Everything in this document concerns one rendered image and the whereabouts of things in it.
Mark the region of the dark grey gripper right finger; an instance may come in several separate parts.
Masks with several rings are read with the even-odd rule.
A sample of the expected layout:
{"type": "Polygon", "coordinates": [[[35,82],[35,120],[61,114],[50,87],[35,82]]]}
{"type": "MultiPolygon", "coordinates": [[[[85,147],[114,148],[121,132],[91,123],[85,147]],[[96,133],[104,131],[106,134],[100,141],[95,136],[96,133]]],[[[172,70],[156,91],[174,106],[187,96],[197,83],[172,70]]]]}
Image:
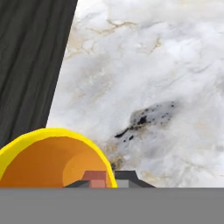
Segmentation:
{"type": "Polygon", "coordinates": [[[141,180],[135,171],[115,171],[115,180],[118,188],[154,188],[141,180]]]}

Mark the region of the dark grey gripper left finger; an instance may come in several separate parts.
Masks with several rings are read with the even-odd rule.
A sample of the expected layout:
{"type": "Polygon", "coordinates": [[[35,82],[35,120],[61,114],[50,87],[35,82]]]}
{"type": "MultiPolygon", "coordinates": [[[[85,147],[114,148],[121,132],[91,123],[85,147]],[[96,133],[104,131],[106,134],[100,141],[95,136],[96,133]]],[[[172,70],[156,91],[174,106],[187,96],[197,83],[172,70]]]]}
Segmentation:
{"type": "Polygon", "coordinates": [[[66,188],[105,188],[106,172],[105,171],[85,171],[82,179],[72,184],[66,185],[66,188]]]}

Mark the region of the yellow bowl with orange inside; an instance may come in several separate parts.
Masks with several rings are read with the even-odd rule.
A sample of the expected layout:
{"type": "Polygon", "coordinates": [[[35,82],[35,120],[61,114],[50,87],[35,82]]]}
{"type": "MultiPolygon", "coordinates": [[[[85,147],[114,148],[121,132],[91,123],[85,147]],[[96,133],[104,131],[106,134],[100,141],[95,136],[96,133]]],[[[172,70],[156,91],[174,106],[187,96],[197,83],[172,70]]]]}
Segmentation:
{"type": "Polygon", "coordinates": [[[86,171],[105,171],[105,188],[117,187],[102,150],[68,129],[38,129],[0,149],[0,187],[66,188],[86,171]]]}

